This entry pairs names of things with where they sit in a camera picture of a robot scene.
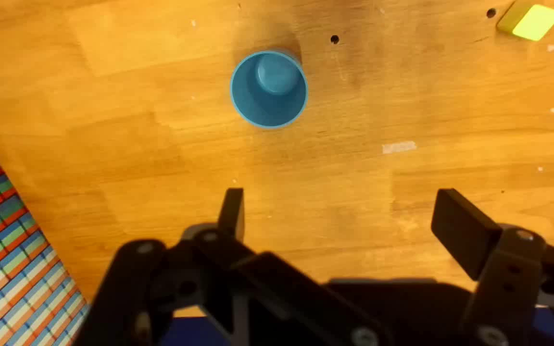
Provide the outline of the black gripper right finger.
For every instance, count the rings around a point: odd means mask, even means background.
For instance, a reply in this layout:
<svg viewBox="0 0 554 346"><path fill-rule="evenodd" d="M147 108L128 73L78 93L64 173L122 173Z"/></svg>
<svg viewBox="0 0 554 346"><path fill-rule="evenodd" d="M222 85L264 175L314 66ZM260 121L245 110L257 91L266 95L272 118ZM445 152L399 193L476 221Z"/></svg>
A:
<svg viewBox="0 0 554 346"><path fill-rule="evenodd" d="M554 346L554 246L497 223L457 189L435 198L432 231L478 283L460 321L478 346Z"/></svg>

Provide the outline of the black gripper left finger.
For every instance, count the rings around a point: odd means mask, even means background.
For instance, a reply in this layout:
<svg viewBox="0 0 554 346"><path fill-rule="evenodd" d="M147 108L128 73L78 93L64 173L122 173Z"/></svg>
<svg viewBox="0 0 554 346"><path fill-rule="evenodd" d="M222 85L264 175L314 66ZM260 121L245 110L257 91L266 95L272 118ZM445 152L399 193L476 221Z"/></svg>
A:
<svg viewBox="0 0 554 346"><path fill-rule="evenodd" d="M276 254L243 243L245 193L176 246L118 248L76 346L157 346L176 314L201 308L232 346L393 346L393 331Z"/></svg>

